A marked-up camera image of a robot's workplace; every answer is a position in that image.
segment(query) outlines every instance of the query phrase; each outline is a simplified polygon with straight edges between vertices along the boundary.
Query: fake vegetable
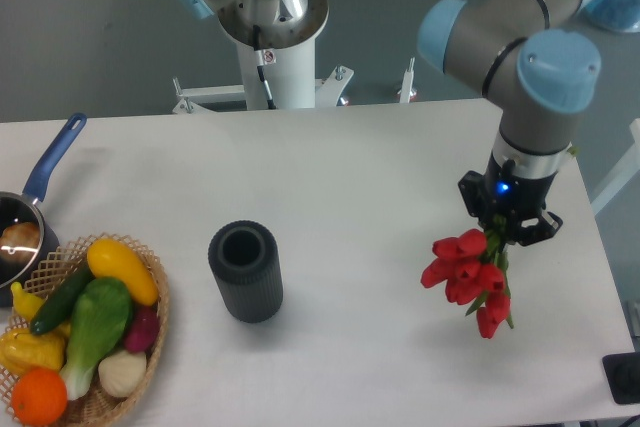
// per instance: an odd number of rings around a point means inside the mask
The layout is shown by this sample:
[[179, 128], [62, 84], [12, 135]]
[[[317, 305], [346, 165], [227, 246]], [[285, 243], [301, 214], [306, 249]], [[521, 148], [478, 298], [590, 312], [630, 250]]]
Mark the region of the fake vegetable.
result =
[[53, 424], [67, 408], [67, 390], [64, 382], [53, 370], [33, 369], [14, 385], [11, 407], [23, 424]]
[[35, 367], [57, 372], [64, 363], [64, 347], [64, 338], [56, 333], [35, 336], [20, 327], [0, 337], [0, 364], [18, 377]]
[[136, 310], [122, 344], [131, 353], [144, 352], [153, 345], [159, 332], [158, 315], [151, 307], [143, 305]]
[[16, 265], [27, 265], [40, 243], [40, 227], [33, 222], [13, 224], [2, 231], [0, 259]]
[[134, 301], [152, 306], [158, 287], [137, 254], [114, 239], [98, 239], [87, 249], [87, 262], [96, 278], [115, 277], [125, 283]]
[[42, 307], [29, 323], [31, 333], [34, 335], [46, 334], [68, 319], [78, 296], [93, 279], [93, 274], [86, 264], [67, 276], [44, 301]]
[[[31, 322], [40, 307], [42, 307], [42, 304], [44, 304], [44, 299], [26, 292], [20, 282], [11, 284], [11, 294], [13, 294], [13, 309], [27, 322]], [[55, 332], [68, 339], [71, 334], [71, 325], [68, 321], [64, 321], [56, 328]]]
[[132, 354], [119, 350], [98, 366], [100, 385], [113, 397], [129, 397], [147, 372], [147, 356], [144, 352]]
[[113, 277], [91, 281], [80, 294], [71, 316], [67, 363], [60, 371], [69, 400], [89, 391], [98, 363], [122, 337], [132, 309], [127, 287]]

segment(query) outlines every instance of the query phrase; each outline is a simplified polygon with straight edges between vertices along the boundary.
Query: wicker basket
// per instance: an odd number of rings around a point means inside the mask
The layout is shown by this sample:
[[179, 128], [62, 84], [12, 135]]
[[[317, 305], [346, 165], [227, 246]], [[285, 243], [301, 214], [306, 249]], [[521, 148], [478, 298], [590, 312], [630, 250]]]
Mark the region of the wicker basket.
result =
[[[129, 236], [121, 237], [118, 235], [101, 234], [97, 237], [81, 237], [76, 241], [69, 242], [64, 248], [59, 247], [56, 252], [50, 253], [46, 260], [40, 262], [40, 265], [33, 272], [31, 278], [25, 282], [24, 290], [36, 294], [39, 297], [46, 298], [67, 275], [77, 270], [78, 266], [86, 257], [87, 248], [94, 241], [103, 237], [109, 237], [128, 245], [138, 254], [147, 269], [151, 272], [151, 275], [158, 285], [160, 294], [157, 303], [160, 333], [154, 345], [147, 351], [147, 373], [142, 382], [140, 382], [140, 385], [138, 385], [129, 397], [125, 399], [111, 397], [100, 387], [96, 374], [89, 392], [84, 397], [69, 402], [67, 410], [62, 417], [54, 424], [51, 424], [55, 427], [103, 427], [112, 425], [120, 420], [136, 405], [147, 389], [158, 365], [162, 344], [167, 334], [169, 317], [169, 285], [167, 276], [158, 257], [156, 257], [147, 246], [140, 244], [140, 242]], [[28, 327], [28, 323], [14, 311], [9, 318], [9, 326], [6, 331], [16, 327]], [[20, 423], [14, 416], [13, 409], [10, 405], [11, 391], [17, 379], [16, 376], [0, 367], [0, 396], [2, 396], [4, 403], [7, 404], [5, 410], [17, 423]]]

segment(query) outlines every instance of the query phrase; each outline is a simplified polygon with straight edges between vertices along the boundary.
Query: bok choy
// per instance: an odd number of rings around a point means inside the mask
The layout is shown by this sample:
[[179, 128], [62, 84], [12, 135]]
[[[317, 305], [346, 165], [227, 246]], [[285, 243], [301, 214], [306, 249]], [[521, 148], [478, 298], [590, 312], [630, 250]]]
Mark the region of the bok choy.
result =
[[67, 363], [60, 376], [69, 400], [89, 391], [98, 363], [122, 338], [133, 315], [133, 303], [125, 284], [113, 277], [91, 281], [74, 306]]

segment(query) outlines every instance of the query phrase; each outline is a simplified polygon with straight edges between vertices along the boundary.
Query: black cable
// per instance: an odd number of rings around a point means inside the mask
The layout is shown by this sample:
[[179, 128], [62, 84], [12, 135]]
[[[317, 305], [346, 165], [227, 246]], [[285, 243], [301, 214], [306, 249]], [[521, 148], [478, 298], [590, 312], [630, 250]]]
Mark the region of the black cable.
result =
[[634, 415], [633, 417], [627, 419], [619, 427], [629, 427], [631, 424], [635, 423], [636, 420], [640, 419], [640, 415]]
[[[260, 27], [258, 27], [257, 25], [254, 25], [253, 26], [253, 50], [255, 52], [260, 50], [259, 42], [260, 42]], [[273, 101], [273, 95], [271, 95], [269, 82], [267, 82], [267, 79], [264, 76], [264, 68], [262, 65], [258, 65], [258, 77], [260, 78], [260, 82], [262, 82], [262, 85], [264, 86], [264, 92], [267, 98], [267, 108], [269, 110], [276, 110], [277, 107], [275, 102]]]

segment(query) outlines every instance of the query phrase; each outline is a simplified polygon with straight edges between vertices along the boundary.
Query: table surface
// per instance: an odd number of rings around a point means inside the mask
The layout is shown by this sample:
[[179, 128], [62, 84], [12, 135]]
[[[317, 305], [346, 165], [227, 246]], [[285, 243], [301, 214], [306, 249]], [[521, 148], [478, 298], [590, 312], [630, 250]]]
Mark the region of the table surface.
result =
[[[564, 227], [510, 250], [514, 330], [484, 340], [442, 286], [420, 285], [432, 242], [476, 226], [456, 183], [484, 171], [499, 117], [468, 100], [89, 119], [43, 214], [63, 244], [139, 239], [171, 286], [160, 365], [122, 425], [498, 427], [639, 413], [613, 402], [601, 365], [633, 348], [575, 161], [547, 198]], [[0, 124], [1, 190], [22, 190], [62, 123]], [[215, 232], [239, 219], [278, 243], [284, 302], [260, 324], [229, 315], [207, 264]]]

